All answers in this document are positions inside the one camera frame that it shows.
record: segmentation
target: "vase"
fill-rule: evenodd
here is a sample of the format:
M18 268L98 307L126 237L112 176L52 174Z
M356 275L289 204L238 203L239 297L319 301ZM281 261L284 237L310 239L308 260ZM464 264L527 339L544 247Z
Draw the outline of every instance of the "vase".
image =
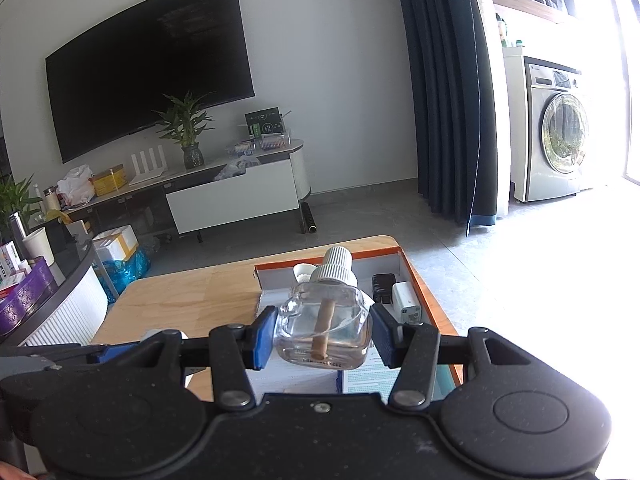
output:
M184 167L187 170L204 166L204 157L197 142L191 146L183 146L182 150L184 152Z

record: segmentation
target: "sunlit floor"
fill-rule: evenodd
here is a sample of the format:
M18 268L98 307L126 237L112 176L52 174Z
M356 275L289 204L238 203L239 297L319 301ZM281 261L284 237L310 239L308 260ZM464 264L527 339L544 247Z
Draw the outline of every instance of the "sunlit floor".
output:
M597 394L614 419L601 479L640 478L640 410L631 388L640 321L640 187L615 186L512 203L491 228L433 215L415 182L312 198L314 235L293 213L211 228L152 255L165 274L371 235L404 247L461 333L487 326Z

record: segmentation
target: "hand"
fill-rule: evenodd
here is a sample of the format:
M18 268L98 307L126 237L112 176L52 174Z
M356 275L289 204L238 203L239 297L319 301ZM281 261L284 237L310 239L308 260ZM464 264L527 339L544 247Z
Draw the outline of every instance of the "hand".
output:
M0 479L2 480L35 480L33 476L5 462L0 462Z

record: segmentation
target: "blue plastic bag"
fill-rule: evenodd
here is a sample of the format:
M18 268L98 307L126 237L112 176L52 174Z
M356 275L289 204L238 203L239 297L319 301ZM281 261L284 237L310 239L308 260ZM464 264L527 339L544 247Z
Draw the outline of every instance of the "blue plastic bag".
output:
M116 262L103 263L118 294L122 294L129 283L144 278L150 266L149 258L146 256L145 250L142 247L138 247L136 252L133 253L126 262L119 260ZM98 280L100 280L100 284L107 294L109 303L115 303L116 299L113 297L104 278L100 274L98 274Z

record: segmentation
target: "baseboard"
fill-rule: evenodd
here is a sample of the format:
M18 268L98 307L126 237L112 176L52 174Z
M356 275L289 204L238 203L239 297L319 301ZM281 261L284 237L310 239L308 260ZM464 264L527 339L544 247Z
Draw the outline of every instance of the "baseboard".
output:
M371 196L395 194L398 192L418 193L418 179L409 178L407 180L396 180L382 184L371 184L369 186L349 187L347 189L314 193L306 199L306 202L310 206L317 206L351 200L365 200Z

